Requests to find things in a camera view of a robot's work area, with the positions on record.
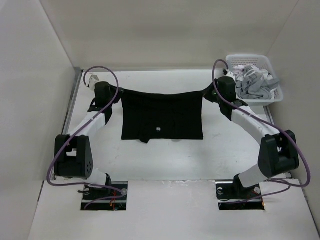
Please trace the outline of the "black tank top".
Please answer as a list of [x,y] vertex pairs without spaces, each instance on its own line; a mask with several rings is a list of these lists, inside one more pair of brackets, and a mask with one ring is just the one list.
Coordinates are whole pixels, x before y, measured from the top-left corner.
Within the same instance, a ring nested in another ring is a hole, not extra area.
[[203,140],[203,93],[144,93],[125,89],[122,140]]

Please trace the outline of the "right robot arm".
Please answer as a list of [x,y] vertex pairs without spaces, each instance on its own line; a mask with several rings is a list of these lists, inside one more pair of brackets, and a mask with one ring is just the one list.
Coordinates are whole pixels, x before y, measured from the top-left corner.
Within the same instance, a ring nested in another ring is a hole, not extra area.
[[215,79],[203,91],[203,97],[217,103],[220,112],[231,122],[242,127],[259,144],[257,164],[234,176],[225,192],[243,199],[258,184],[295,170],[300,161],[296,136],[261,119],[246,102],[236,97],[236,83],[228,76]]

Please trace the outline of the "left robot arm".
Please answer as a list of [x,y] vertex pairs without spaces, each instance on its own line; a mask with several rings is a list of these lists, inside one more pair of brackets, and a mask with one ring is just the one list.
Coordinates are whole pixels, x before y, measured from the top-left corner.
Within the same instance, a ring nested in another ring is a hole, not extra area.
[[103,200],[112,195],[115,188],[111,177],[94,167],[90,140],[109,122],[112,106],[119,102],[123,93],[123,88],[105,81],[94,85],[95,97],[83,121],[74,130],[55,138],[54,163],[49,167],[49,175],[53,172],[58,177],[89,185]]

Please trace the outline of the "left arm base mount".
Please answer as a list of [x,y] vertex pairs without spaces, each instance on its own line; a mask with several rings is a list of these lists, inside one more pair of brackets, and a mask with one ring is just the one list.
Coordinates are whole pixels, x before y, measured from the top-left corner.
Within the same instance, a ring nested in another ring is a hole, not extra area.
[[112,187],[121,190],[96,188],[85,185],[82,194],[81,211],[125,211],[127,209],[127,198],[129,183],[127,181],[112,182]]

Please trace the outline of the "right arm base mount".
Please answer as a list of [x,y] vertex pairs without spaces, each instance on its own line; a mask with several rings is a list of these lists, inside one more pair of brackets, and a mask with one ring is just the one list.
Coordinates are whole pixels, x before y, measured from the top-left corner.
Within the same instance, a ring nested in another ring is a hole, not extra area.
[[232,181],[217,181],[215,186],[221,211],[265,210],[259,184],[240,191],[235,190]]

